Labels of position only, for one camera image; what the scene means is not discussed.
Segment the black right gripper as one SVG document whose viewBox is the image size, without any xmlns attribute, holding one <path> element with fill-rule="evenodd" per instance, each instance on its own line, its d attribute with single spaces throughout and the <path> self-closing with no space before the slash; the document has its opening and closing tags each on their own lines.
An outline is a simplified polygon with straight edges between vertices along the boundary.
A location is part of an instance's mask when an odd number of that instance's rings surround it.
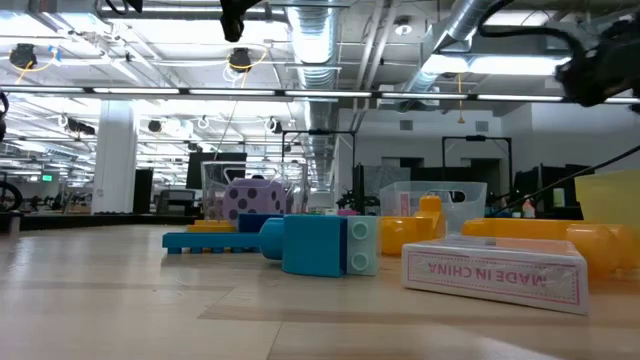
<svg viewBox="0 0 640 360">
<path fill-rule="evenodd" d="M 569 33 L 560 31 L 558 38 L 571 51 L 571 59 L 555 72 L 568 99 L 592 107 L 631 90 L 640 100 L 640 19 L 614 22 L 590 49 Z"/>
</svg>

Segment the purple foam dice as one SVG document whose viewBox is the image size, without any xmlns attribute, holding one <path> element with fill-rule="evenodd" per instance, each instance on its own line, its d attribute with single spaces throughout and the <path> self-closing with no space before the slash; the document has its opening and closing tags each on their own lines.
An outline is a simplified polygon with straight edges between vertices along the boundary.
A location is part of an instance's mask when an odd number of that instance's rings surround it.
<svg viewBox="0 0 640 360">
<path fill-rule="evenodd" d="M 267 179 L 235 178 L 226 188 L 222 215 L 236 226 L 240 214 L 285 214 L 286 193 L 281 183 Z"/>
</svg>

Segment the blue toy brick plate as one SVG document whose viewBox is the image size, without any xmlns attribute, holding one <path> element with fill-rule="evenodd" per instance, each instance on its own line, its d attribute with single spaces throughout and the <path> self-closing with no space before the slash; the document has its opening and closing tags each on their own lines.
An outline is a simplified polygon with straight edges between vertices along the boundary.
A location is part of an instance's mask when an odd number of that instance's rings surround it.
<svg viewBox="0 0 640 360">
<path fill-rule="evenodd" d="M 269 247 L 273 238 L 259 233 L 173 232 L 162 237 L 162 247 L 174 253 L 183 248 Z"/>
</svg>

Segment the black ceiling device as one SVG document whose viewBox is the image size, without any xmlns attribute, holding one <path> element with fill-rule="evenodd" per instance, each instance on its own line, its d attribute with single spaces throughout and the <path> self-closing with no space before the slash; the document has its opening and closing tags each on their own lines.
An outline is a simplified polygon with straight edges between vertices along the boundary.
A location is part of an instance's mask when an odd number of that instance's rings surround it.
<svg viewBox="0 0 640 360">
<path fill-rule="evenodd" d="M 29 43 L 18 43 L 9 54 L 9 61 L 20 69 L 32 69 L 37 65 L 35 46 Z"/>
<path fill-rule="evenodd" d="M 228 59 L 229 68 L 236 73 L 246 73 L 252 68 L 250 50 L 248 48 L 234 48 Z"/>
</svg>

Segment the yellow translucent plastic bin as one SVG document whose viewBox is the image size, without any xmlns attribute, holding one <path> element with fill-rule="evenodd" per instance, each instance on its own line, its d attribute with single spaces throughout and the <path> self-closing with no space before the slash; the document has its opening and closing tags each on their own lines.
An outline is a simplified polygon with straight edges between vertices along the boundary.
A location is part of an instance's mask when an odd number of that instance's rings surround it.
<svg viewBox="0 0 640 360">
<path fill-rule="evenodd" d="M 640 229 L 640 170 L 621 170 L 575 179 L 586 221 Z"/>
</svg>

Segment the black monitor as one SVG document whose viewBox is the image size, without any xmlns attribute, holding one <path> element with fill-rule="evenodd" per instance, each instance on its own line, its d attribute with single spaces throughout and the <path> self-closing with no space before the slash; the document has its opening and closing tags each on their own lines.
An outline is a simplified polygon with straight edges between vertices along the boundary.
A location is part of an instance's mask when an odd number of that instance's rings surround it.
<svg viewBox="0 0 640 360">
<path fill-rule="evenodd" d="M 225 162 L 245 162 L 247 154 L 242 152 L 192 152 L 189 154 L 186 185 L 187 189 L 202 189 L 203 180 L 211 180 L 227 185 Z"/>
</svg>

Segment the long ceiling light strip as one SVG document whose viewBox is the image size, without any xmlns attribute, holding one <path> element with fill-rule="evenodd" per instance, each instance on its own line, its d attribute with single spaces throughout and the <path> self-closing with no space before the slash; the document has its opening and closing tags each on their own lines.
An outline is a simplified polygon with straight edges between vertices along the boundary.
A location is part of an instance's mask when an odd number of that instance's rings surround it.
<svg viewBox="0 0 640 360">
<path fill-rule="evenodd" d="M 11 94 L 37 94 L 51 96 L 79 96 L 106 98 L 128 96 L 130 98 L 160 97 L 167 99 L 193 97 L 211 99 L 374 99 L 398 101 L 473 101 L 473 102 L 530 102 L 571 103 L 563 96 L 546 95 L 498 95 L 474 93 L 408 93 L 384 91 L 339 91 L 339 90 L 286 90 L 249 88 L 156 88 L 156 87 L 72 87 L 0 85 L 0 91 Z"/>
</svg>

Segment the white column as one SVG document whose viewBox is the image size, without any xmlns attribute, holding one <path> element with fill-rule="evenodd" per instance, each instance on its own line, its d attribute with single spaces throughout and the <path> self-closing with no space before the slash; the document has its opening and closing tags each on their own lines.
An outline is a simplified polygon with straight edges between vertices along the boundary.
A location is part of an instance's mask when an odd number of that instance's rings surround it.
<svg viewBox="0 0 640 360">
<path fill-rule="evenodd" d="M 132 211 L 138 128 L 131 101 L 101 101 L 92 214 Z"/>
</svg>

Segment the shallow clear plastic container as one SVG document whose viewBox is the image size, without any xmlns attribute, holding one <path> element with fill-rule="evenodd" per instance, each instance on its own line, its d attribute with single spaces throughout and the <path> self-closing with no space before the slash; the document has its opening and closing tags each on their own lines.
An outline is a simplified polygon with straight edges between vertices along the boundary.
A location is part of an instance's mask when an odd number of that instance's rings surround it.
<svg viewBox="0 0 640 360">
<path fill-rule="evenodd" d="M 398 215 L 398 194 L 409 192 L 411 215 L 419 208 L 422 196 L 435 195 L 441 199 L 446 215 L 447 232 L 459 233 L 467 220 L 483 218 L 487 184 L 482 182 L 401 181 L 379 191 L 382 216 Z"/>
</svg>

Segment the black cabinet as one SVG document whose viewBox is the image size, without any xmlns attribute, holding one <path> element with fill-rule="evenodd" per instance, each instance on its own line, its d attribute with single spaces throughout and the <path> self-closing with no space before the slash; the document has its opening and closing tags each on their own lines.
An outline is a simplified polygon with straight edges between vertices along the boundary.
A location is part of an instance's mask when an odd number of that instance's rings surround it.
<svg viewBox="0 0 640 360">
<path fill-rule="evenodd" d="M 147 214 L 150 212 L 153 193 L 153 170 L 137 169 L 135 172 L 133 212 Z"/>
</svg>

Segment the blue cloud-shaped toy brick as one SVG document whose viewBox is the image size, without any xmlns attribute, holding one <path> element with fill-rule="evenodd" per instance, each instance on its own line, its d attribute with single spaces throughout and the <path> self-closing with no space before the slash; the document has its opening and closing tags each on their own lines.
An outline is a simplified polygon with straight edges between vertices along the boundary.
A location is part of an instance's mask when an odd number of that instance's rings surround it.
<svg viewBox="0 0 640 360">
<path fill-rule="evenodd" d="M 284 272 L 333 277 L 375 276 L 380 251 L 375 216 L 286 215 L 270 218 L 259 232 L 264 257 Z"/>
</svg>

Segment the round silver ventilation duct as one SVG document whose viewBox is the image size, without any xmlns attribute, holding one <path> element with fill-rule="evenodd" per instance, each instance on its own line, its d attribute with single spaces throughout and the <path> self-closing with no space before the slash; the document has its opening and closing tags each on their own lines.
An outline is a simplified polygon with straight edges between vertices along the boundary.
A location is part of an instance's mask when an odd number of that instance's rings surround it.
<svg viewBox="0 0 640 360">
<path fill-rule="evenodd" d="M 303 90 L 325 91 L 336 88 L 337 38 L 339 10 L 330 7 L 288 7 L 290 40 L 297 69 L 299 86 Z M 338 104 L 329 100 L 309 100 L 303 107 L 306 128 L 334 130 L 338 121 Z M 309 175 L 316 190 L 331 186 L 333 135 L 311 135 Z"/>
</svg>

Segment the slanted silver ventilation duct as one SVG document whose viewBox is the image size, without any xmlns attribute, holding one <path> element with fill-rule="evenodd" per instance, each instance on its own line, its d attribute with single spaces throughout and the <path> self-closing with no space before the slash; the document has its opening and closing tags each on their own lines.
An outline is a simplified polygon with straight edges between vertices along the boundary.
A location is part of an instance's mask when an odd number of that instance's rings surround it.
<svg viewBox="0 0 640 360">
<path fill-rule="evenodd" d="M 422 64 L 402 88 L 425 93 L 444 73 L 464 73 L 473 37 L 483 13 L 494 0 L 456 0 L 450 16 L 428 27 L 421 44 Z"/>
</svg>

